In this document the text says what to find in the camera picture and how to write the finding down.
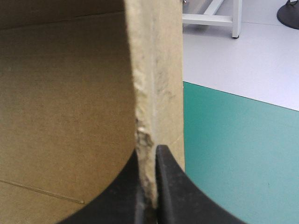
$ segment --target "white furniture frame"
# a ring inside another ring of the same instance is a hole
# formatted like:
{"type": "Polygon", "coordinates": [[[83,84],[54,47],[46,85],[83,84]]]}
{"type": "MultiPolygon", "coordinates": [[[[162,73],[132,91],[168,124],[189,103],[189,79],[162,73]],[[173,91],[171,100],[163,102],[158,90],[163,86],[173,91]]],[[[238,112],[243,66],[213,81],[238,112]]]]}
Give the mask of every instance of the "white furniture frame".
{"type": "Polygon", "coordinates": [[[224,0],[213,0],[204,14],[183,14],[183,23],[232,27],[233,38],[241,31],[242,0],[234,0],[233,15],[215,15],[224,0]]]}

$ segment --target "cardboard box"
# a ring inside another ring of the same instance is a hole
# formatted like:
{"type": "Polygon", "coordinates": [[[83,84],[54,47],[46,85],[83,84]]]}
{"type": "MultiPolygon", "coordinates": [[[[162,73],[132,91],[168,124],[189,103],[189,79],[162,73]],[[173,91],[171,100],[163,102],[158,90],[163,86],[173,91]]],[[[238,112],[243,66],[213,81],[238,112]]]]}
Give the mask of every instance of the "cardboard box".
{"type": "Polygon", "coordinates": [[[156,145],[184,166],[181,2],[24,2],[0,13],[0,223],[67,217],[134,148],[156,206],[156,145]]]}

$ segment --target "green floor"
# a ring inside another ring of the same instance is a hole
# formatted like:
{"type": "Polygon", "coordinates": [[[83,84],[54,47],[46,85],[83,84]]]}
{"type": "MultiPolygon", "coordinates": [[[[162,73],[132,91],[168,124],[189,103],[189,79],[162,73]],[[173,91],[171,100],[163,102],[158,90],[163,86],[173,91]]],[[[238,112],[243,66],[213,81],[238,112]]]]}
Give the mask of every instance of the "green floor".
{"type": "Polygon", "coordinates": [[[299,224],[299,112],[184,83],[186,172],[249,224],[299,224]]]}

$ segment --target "white table leg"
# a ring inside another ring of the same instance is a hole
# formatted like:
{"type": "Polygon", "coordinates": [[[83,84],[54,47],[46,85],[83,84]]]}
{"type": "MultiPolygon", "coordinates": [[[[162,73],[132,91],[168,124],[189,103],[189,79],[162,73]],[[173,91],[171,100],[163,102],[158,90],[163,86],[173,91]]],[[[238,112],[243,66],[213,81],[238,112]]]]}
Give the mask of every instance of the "white table leg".
{"type": "Polygon", "coordinates": [[[234,0],[233,38],[238,38],[241,31],[242,0],[234,0]]]}

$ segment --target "white floor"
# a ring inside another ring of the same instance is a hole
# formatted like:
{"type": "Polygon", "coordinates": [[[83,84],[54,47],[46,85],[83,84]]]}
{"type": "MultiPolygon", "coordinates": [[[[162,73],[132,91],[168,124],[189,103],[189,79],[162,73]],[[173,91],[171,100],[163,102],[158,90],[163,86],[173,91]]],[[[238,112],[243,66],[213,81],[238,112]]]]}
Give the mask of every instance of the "white floor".
{"type": "MultiPolygon", "coordinates": [[[[184,27],[184,81],[299,111],[299,30],[276,19],[286,0],[243,0],[242,32],[184,27]]],[[[230,15],[232,0],[217,14],[230,15]]]]}

